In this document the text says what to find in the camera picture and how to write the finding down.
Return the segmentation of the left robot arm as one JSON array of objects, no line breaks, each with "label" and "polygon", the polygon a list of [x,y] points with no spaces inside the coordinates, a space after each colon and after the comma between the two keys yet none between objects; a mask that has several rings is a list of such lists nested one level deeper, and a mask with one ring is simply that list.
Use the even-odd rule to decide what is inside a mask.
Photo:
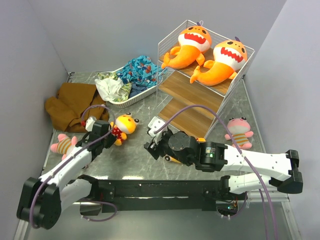
[{"label": "left robot arm", "polygon": [[59,134],[58,142],[50,150],[60,154],[61,161],[47,173],[38,178],[29,177],[23,184],[16,217],[33,228],[51,229],[73,203],[102,199],[97,178],[76,174],[110,148],[116,137],[107,121],[91,117],[84,125],[86,133],[82,139]]}]

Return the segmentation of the large orange shark plush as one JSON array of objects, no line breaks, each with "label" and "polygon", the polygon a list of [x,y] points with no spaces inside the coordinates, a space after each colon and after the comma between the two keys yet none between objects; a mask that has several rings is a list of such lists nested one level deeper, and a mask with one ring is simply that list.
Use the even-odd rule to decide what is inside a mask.
[{"label": "large orange shark plush", "polygon": [[188,67],[193,62],[199,66],[205,62],[204,53],[212,45],[212,38],[208,30],[203,27],[203,21],[189,26],[178,35],[178,46],[165,53],[161,68],[170,67],[180,70]]}]

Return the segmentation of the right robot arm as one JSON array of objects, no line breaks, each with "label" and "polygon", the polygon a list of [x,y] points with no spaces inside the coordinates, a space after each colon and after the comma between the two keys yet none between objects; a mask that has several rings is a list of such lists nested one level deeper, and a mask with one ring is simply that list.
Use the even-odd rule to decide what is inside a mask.
[{"label": "right robot arm", "polygon": [[238,150],[228,144],[199,140],[183,131],[174,133],[170,129],[156,133],[143,147],[155,160],[168,157],[202,172],[243,172],[243,175],[220,179],[217,193],[226,200],[248,191],[272,187],[284,194],[303,191],[296,150],[276,154]]}]

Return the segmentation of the yellow frog plush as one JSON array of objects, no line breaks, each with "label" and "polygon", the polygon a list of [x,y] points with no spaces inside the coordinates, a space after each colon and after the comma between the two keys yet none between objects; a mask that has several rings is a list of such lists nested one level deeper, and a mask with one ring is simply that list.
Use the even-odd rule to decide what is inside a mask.
[{"label": "yellow frog plush", "polygon": [[114,145],[121,146],[128,135],[135,132],[139,123],[140,120],[133,118],[130,112],[118,116],[115,121],[111,121],[110,126],[113,128],[111,134],[116,137]]},{"label": "yellow frog plush", "polygon": [[167,162],[173,162],[173,163],[177,163],[177,164],[182,164],[182,162],[180,162],[179,160],[175,159],[174,157],[172,156],[169,156],[169,155],[165,155],[163,157],[163,159]]}]

